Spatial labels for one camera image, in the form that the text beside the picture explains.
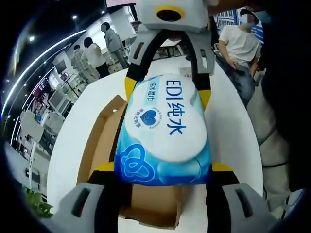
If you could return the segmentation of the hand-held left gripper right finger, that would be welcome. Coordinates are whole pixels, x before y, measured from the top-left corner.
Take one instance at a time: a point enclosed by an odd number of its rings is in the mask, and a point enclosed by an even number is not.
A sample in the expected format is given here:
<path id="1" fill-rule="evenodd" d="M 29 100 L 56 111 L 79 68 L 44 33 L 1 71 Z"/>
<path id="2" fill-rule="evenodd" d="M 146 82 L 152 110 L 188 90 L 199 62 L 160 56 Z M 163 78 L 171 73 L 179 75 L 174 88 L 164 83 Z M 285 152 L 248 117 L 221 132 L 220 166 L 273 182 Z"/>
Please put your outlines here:
<path id="1" fill-rule="evenodd" d="M 211 164 L 206 189 L 208 233 L 268 233 L 275 225 L 263 197 L 228 165 Z"/>

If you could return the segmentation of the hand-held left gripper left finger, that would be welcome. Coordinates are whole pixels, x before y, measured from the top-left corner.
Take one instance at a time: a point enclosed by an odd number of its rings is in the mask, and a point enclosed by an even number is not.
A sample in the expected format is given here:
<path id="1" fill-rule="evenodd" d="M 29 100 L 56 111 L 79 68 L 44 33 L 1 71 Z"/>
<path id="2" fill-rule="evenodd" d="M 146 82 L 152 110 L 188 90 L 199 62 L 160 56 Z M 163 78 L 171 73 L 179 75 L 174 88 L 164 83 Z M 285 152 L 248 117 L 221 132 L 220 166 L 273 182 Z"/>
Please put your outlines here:
<path id="1" fill-rule="evenodd" d="M 65 233 L 117 233 L 120 210 L 131 205 L 131 195 L 131 184 L 121 181 L 114 163 L 102 164 L 61 199 L 54 222 Z"/>

